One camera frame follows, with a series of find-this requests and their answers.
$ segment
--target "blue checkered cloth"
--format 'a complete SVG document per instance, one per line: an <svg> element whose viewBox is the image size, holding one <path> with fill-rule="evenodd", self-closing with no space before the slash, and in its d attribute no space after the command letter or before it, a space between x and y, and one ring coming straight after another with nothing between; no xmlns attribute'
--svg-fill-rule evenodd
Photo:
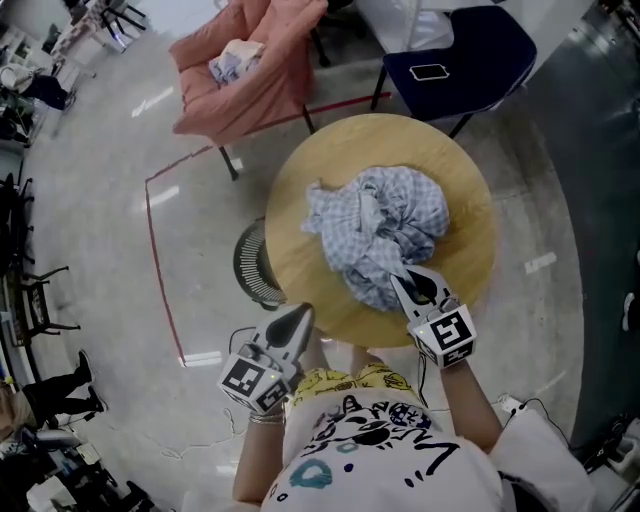
<svg viewBox="0 0 640 512"><path fill-rule="evenodd" d="M371 167L335 191L312 183L307 201L302 231L322 236L331 270L356 299L381 311L401 308L390 275L410 281L404 265L428 260L449 227L440 187L408 167Z"/></svg>

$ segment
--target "wall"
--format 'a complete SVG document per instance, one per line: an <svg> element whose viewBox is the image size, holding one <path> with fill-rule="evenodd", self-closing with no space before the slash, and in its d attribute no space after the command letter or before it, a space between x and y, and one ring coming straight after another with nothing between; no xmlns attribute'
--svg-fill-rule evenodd
<svg viewBox="0 0 640 512"><path fill-rule="evenodd" d="M507 0L500 4L518 20L538 47L534 72L578 25L593 0Z"/></svg>
<svg viewBox="0 0 640 512"><path fill-rule="evenodd" d="M3 15L11 23L38 41L47 38L52 23L63 28L69 23L69 13L62 0L14 0Z"/></svg>

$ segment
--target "metal chair leg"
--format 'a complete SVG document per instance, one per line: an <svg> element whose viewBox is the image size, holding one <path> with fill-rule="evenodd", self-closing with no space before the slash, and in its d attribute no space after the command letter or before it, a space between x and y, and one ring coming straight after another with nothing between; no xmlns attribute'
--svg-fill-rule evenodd
<svg viewBox="0 0 640 512"><path fill-rule="evenodd" d="M109 31L109 34L111 34L111 37L113 39L115 39L116 42L118 42L118 38L116 37L116 33L113 31L113 28L111 28L111 23L109 23L109 20L107 19L105 14L104 13L100 14L100 17L102 18L102 23L104 23L104 26L107 27L107 30Z"/></svg>
<svg viewBox="0 0 640 512"><path fill-rule="evenodd" d="M122 26L122 23L120 23L120 18L116 17L115 22L116 22L116 25L118 25L118 30L120 30L122 34L126 35L126 32L124 31L124 27Z"/></svg>
<svg viewBox="0 0 640 512"><path fill-rule="evenodd" d="M49 324L47 325L47 329L49 327L53 327L54 329L61 329L63 331L79 331L82 329L79 325L71 326L71 325L62 325L62 324Z"/></svg>
<svg viewBox="0 0 640 512"><path fill-rule="evenodd" d="M307 110L307 107L305 105L302 105L302 115L304 116L304 120L307 123L307 128L309 128L309 132L311 133L311 135L313 135L314 133L316 133L316 128L315 126L313 126L313 123L311 122L311 116L309 115L309 111Z"/></svg>
<svg viewBox="0 0 640 512"><path fill-rule="evenodd" d="M144 25L140 25L140 23L138 23L137 21L133 21L131 18L129 18L129 16L127 16L126 14L122 14L121 12L118 11L114 11L113 9L109 10L111 13L115 14L116 18L122 18L124 21L126 21L127 23L130 23L131 25L133 25L136 28L139 28L140 30L144 31L147 30L147 27L145 27Z"/></svg>
<svg viewBox="0 0 640 512"><path fill-rule="evenodd" d="M371 99L371 110L375 110L378 106L378 100L380 99L380 93L382 92L382 86L384 85L384 81L387 79L387 70L382 65L382 69L380 70L380 76L378 77L378 83L376 84L376 90L373 93L373 98Z"/></svg>
<svg viewBox="0 0 640 512"><path fill-rule="evenodd" d="M58 272L62 272L63 270L69 270L69 267L60 267L41 276L36 276L35 274L30 274L29 272L23 272L22 277L24 279L33 279L34 281L44 281L47 277L51 277L52 275L57 274Z"/></svg>
<svg viewBox="0 0 640 512"><path fill-rule="evenodd" d="M322 46L322 41L320 41L320 36L318 35L318 31L315 28L311 29L311 40L313 41L313 44L318 51L318 55L320 55L320 65L323 68L328 68L329 66L331 66L331 61L324 53L324 46Z"/></svg>
<svg viewBox="0 0 640 512"><path fill-rule="evenodd" d="M460 119L460 121L458 121L458 124L456 124L453 127L453 130L451 130L449 132L449 137L451 137L452 139L455 138L455 136L458 135L458 133L460 133L460 130L462 130L464 125L467 124L469 122L469 119L471 119L472 117L473 117L473 114L465 114L465 115L463 115L462 119Z"/></svg>
<svg viewBox="0 0 640 512"><path fill-rule="evenodd" d="M220 146L218 150L220 151L222 158L224 158L224 162L227 164L227 169L229 169L229 174L231 174L231 179L233 181L236 181L240 175L238 174L238 171L236 171L233 168L233 164L231 163L231 159L229 158L229 154L227 153L227 150L224 149L224 146Z"/></svg>
<svg viewBox="0 0 640 512"><path fill-rule="evenodd" d="M147 15L143 12L140 12L138 9L136 9L135 7L131 7L129 4L127 4L127 9L131 9L133 12L135 12L138 16L140 16L141 18L146 18Z"/></svg>

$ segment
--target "phone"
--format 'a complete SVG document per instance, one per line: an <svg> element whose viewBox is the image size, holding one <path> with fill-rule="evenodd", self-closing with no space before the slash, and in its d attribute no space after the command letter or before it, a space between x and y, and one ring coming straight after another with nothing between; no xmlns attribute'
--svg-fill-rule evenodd
<svg viewBox="0 0 640 512"><path fill-rule="evenodd" d="M449 78L449 73L447 72L447 68L445 68L442 64L427 64L424 66L411 66L409 68L413 78L415 78L418 82L423 82L425 80L442 80L444 78Z"/></svg>

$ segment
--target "concrete floor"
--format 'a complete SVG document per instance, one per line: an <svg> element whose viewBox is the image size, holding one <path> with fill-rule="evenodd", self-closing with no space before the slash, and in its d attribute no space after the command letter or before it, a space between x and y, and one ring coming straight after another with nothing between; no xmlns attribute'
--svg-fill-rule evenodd
<svg viewBox="0 0 640 512"><path fill-rule="evenodd" d="M198 153L207 140L172 134L181 101L167 48L196 28L210 5L183 0L178 9L170 0L140 2L150 30L122 55L93 48L97 78L79 81L75 106L59 120L55 137L52 123L45 124L25 168L36 182L37 270L70 265L70 273L56 276L51 295L59 320L82 325L78 332L35 340L40 373L67 372L77 350L88 352L110 410L76 424L79 435L96 446L117 479L136 481L161 506L174 508L194 486L230 493L242 438L230 439L223 410L231 411L237 431L247 413L217 390L220 365L179 364L151 250L145 180L179 161L148 182L159 268L184 351L219 351L224 358L231 332L255 325L263 314L235 282L235 242L264 215L273 177L307 136L297 120L232 145L243 171L231 182L215 149ZM317 71L310 107L371 94L377 44L323 35L334 66ZM313 120L322 127L367 109L358 103ZM380 110L403 113L404 107L394 97ZM568 434L582 369L582 289L553 163L521 95L476 116L458 142L487 180L499 225L493 278L472 309L480 342L471 364L491 401L505 392L538 396ZM527 273L528 262L549 253L554 263ZM415 380L412 350L379 355ZM338 367L348 365L343 346L330 344L329 352ZM446 409L436 372L427 378L431 406ZM446 412L440 417L448 425ZM167 451L196 444L212 447L191 450L181 460Z"/></svg>

